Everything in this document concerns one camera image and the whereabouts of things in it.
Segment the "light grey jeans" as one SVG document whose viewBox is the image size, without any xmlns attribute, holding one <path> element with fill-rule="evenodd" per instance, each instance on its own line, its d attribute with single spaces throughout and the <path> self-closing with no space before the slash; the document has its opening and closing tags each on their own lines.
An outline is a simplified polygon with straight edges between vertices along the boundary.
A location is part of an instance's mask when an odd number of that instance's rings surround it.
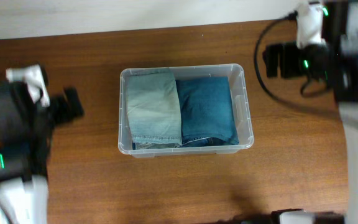
<svg viewBox="0 0 358 224">
<path fill-rule="evenodd" d="M 182 145 L 181 110 L 173 73 L 167 69 L 136 73 L 125 80 L 126 115 L 136 149 Z"/>
</svg>

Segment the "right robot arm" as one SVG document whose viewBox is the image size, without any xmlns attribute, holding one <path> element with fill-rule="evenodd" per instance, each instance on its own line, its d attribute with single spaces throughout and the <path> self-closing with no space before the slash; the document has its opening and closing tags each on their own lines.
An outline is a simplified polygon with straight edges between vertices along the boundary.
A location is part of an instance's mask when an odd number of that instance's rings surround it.
<svg viewBox="0 0 358 224">
<path fill-rule="evenodd" d="M 307 83 L 321 82 L 320 91 L 300 89 L 301 96 L 314 98 L 331 91 L 338 114 L 302 106 L 288 100 L 279 103 L 303 113 L 339 119 L 347 147 L 349 201 L 343 215 L 322 215 L 295 210 L 283 212 L 279 223 L 358 223 L 358 1 L 304 1 L 284 17 L 295 21 L 294 42 L 268 45 L 263 58 L 268 78 L 305 77 Z"/>
</svg>

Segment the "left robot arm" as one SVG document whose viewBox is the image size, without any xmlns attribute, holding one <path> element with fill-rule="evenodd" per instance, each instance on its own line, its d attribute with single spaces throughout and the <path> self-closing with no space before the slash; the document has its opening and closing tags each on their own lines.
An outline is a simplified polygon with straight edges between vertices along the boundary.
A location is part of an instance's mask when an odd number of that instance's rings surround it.
<svg viewBox="0 0 358 224">
<path fill-rule="evenodd" d="M 0 223 L 47 222 L 53 130 L 84 114 L 73 87 L 43 108 L 26 83 L 0 84 Z"/>
</svg>

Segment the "dark blue jeans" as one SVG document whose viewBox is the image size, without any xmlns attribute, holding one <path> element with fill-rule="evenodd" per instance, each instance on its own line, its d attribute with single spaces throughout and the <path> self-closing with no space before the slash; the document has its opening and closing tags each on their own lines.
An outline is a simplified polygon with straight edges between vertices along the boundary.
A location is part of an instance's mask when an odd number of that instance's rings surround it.
<svg viewBox="0 0 358 224">
<path fill-rule="evenodd" d="M 177 80 L 183 147 L 238 145 L 227 77 Z"/>
</svg>

